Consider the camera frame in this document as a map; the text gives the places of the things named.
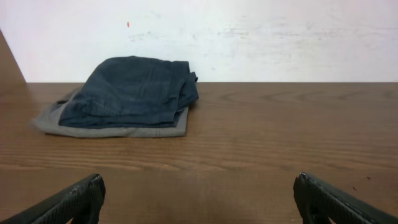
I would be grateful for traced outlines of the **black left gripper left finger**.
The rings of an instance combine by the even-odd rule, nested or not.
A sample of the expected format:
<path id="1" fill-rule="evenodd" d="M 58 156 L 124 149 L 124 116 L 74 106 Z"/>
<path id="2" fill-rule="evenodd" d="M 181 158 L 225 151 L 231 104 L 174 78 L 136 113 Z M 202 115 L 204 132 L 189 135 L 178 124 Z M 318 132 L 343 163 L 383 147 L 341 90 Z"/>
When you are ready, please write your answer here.
<path id="1" fill-rule="evenodd" d="M 105 194 L 102 176 L 91 174 L 1 224 L 97 224 Z"/>

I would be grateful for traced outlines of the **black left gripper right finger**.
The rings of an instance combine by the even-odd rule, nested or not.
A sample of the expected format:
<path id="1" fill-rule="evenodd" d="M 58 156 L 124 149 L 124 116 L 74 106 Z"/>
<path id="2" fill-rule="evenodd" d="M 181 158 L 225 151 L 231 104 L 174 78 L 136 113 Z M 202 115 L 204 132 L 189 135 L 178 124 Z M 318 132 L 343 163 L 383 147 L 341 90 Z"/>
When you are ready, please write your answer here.
<path id="1" fill-rule="evenodd" d="M 295 178 L 293 190 L 303 224 L 397 224 L 397 217 L 309 173 Z"/>

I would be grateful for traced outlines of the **dark blue shorts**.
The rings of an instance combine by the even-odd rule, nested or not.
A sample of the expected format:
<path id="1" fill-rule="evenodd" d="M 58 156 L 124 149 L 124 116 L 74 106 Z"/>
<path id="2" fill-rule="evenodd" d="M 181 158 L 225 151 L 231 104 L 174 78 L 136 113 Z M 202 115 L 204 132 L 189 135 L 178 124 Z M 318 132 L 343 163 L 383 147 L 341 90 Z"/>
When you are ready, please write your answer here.
<path id="1" fill-rule="evenodd" d="M 63 110 L 73 128 L 169 128 L 199 98 L 187 61 L 115 57 L 99 64 Z"/>

